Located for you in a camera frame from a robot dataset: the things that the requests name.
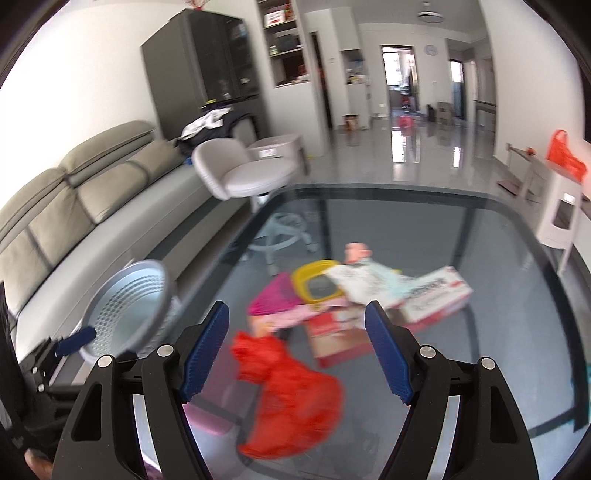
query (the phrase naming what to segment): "glass tabletop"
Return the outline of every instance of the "glass tabletop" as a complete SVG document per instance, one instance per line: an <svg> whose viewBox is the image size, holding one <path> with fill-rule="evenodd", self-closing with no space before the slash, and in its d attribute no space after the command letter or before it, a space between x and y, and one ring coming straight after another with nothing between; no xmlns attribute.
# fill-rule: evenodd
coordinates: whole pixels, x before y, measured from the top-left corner
<svg viewBox="0 0 591 480"><path fill-rule="evenodd" d="M244 254L276 213L298 215L314 244L275 251L281 272L322 259L342 262L351 242L367 244L376 262L411 277L455 267L473 290L468 305L415 332L417 341L449 359L493 358L532 438L540 478L561 469L588 424L586 361L560 280L519 216L493 197L456 190L314 185L279 191L251 219L184 305L175 329L172 340L215 300L229 306L228 334L189 418L215 479L377 479L408 411L390 392L373 351L322 368L298 325L281 337L295 359L340 381L342 419L325 442L297 456L253 460L237 451L254 424L260 387L236 379L230 347L238 332L250 332L248 305L272 280L263 253ZM430 478L445 471L458 403L449 400Z"/></svg>

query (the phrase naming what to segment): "white stool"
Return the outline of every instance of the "white stool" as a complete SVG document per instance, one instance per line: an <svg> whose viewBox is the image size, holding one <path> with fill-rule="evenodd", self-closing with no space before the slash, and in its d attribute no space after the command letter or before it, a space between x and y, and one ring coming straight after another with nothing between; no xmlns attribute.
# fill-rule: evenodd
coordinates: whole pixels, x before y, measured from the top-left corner
<svg viewBox="0 0 591 480"><path fill-rule="evenodd" d="M564 250L557 270L562 275L579 225L582 185L563 167L551 161L527 155L511 146L509 149L530 161L515 199L515 208L542 245Z"/></svg>
<svg viewBox="0 0 591 480"><path fill-rule="evenodd" d="M277 137L263 138L248 147L248 152L253 160L263 158L293 158L301 162L306 175L310 172L308 159L304 152L304 142L301 135L289 134Z"/></svg>
<svg viewBox="0 0 591 480"><path fill-rule="evenodd" d="M250 197L256 212L273 190L286 186L298 171L298 159L293 157L264 158L251 161L242 143L233 138L215 138L200 144L191 156L195 170L212 195L219 200ZM270 275L277 275L273 253L302 241L309 252L317 244L307 233L304 219L295 213L275 213L269 217L256 239L248 248L263 252Z"/></svg>

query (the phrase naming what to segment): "ceiling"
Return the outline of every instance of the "ceiling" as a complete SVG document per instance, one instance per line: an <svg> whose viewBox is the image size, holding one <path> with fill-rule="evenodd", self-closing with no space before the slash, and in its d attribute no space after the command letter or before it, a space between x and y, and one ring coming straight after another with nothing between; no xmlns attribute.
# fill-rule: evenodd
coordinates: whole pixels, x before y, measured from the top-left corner
<svg viewBox="0 0 591 480"><path fill-rule="evenodd" d="M445 21L434 26L471 33L485 26L478 0L431 0L429 8L421 0L298 0L300 10L312 12L325 8L353 7L358 23L406 23L427 25L417 18L425 9L436 11Z"/></svg>

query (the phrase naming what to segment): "cardboard box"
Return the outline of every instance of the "cardboard box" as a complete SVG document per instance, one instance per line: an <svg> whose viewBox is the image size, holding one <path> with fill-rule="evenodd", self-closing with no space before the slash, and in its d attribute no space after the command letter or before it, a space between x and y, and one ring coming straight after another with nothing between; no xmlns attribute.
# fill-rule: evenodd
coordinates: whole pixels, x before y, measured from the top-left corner
<svg viewBox="0 0 591 480"><path fill-rule="evenodd" d="M265 28L285 22L285 10L265 15Z"/></svg>
<svg viewBox="0 0 591 480"><path fill-rule="evenodd" d="M354 308L358 310L353 316L359 313L363 315L363 308ZM304 323L312 353L321 368L329 368L374 351L367 332L355 326L356 322L337 319L343 310L332 310Z"/></svg>
<svg viewBox="0 0 591 480"><path fill-rule="evenodd" d="M416 332L466 306L473 290L453 267L443 267L415 279L410 294L389 312L391 320Z"/></svg>

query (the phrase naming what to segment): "clothes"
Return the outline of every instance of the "clothes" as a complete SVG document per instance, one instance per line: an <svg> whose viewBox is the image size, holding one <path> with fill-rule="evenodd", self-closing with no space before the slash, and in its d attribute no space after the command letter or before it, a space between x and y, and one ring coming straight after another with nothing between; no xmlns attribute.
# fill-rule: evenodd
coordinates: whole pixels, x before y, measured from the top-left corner
<svg viewBox="0 0 591 480"><path fill-rule="evenodd" d="M232 111L232 107L218 108L211 110L205 115L197 118L193 123L188 124L183 128L183 133L180 136L181 140L187 140L197 135L204 128L220 128L223 126L223 116Z"/></svg>
<svg viewBox="0 0 591 480"><path fill-rule="evenodd" d="M189 158L193 153L193 150L207 140L211 140L212 138L232 138L232 131L234 127L238 124L238 122L244 119L250 119L253 129L256 133L256 138L260 138L261 135L256 122L256 117L250 113L238 112L236 109L232 109L224 114L222 119L218 119L214 122L216 125L219 125L219 122L221 121L222 124L219 127L201 128L198 133L189 138L184 140L179 138L177 140L178 148L180 149L181 153L185 155L185 157Z"/></svg>

